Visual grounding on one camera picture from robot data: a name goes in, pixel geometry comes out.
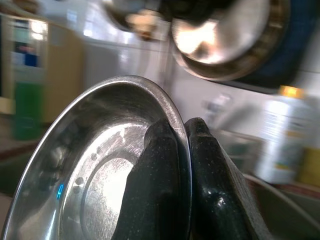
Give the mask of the hanging steel wok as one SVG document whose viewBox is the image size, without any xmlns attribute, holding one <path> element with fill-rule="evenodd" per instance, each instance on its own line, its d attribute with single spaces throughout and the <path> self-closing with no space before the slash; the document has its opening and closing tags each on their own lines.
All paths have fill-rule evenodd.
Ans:
<svg viewBox="0 0 320 240">
<path fill-rule="evenodd" d="M 199 24 L 174 19 L 176 59 L 186 70 L 210 81 L 232 81 L 254 71 L 267 57 L 271 0 L 234 0 Z"/>
</svg>

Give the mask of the green dish soap bottle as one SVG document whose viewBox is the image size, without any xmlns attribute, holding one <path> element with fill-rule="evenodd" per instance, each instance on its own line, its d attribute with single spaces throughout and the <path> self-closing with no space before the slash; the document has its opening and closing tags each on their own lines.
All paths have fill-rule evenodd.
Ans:
<svg viewBox="0 0 320 240">
<path fill-rule="evenodd" d="M 37 139 L 42 132 L 43 86 L 39 83 L 17 82 L 14 96 L 14 138 L 19 141 Z"/>
</svg>

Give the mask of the mustard yellow sponge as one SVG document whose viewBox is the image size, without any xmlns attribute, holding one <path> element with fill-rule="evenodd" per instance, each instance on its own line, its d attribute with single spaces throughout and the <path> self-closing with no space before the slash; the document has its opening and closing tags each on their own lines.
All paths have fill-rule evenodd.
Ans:
<svg viewBox="0 0 320 240">
<path fill-rule="evenodd" d="M 297 180 L 320 188 L 320 148 L 306 148 Z"/>
</svg>

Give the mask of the white detergent bottle yellow cap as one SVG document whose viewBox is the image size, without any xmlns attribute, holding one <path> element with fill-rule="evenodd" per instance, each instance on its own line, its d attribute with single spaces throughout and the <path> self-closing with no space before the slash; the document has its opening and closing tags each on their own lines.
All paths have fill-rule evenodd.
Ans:
<svg viewBox="0 0 320 240">
<path fill-rule="evenodd" d="M 283 85 L 262 111 L 264 141 L 254 175 L 269 184 L 294 181 L 310 139 L 315 114 L 304 90 Z"/>
</svg>

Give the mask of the hanging dark pan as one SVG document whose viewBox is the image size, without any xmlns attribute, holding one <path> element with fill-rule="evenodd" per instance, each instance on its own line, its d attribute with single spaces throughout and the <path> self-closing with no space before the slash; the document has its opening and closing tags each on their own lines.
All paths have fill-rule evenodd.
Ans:
<svg viewBox="0 0 320 240">
<path fill-rule="evenodd" d="M 234 86 L 251 91 L 257 88 L 276 90 L 289 83 L 312 31 L 310 9 L 313 3 L 313 0 L 290 0 L 288 27 L 279 46 L 263 66 L 234 81 Z"/>
</svg>

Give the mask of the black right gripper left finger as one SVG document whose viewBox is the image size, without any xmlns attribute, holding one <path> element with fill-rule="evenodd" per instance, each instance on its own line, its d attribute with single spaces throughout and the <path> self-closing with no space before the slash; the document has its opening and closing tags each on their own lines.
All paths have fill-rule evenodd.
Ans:
<svg viewBox="0 0 320 240">
<path fill-rule="evenodd" d="M 167 120 L 153 123 L 126 179 L 113 240 L 187 240 L 178 142 Z"/>
</svg>

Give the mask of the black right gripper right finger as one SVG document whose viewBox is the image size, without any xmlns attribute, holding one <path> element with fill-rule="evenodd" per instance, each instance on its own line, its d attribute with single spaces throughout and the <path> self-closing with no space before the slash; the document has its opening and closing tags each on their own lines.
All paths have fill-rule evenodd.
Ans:
<svg viewBox="0 0 320 240">
<path fill-rule="evenodd" d="M 273 240 L 242 172 L 202 118 L 185 124 L 192 170 L 192 240 Z"/>
</svg>

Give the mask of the stainless steel plate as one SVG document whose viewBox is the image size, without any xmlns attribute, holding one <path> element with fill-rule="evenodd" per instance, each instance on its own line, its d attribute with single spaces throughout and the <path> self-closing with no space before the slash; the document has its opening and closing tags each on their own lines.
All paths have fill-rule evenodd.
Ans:
<svg viewBox="0 0 320 240">
<path fill-rule="evenodd" d="M 44 134 L 20 178 L 0 240 L 110 240 L 145 134 L 168 121 L 177 144 L 181 240 L 188 240 L 192 171 L 178 109 L 149 79 L 115 76 L 79 95 Z"/>
</svg>

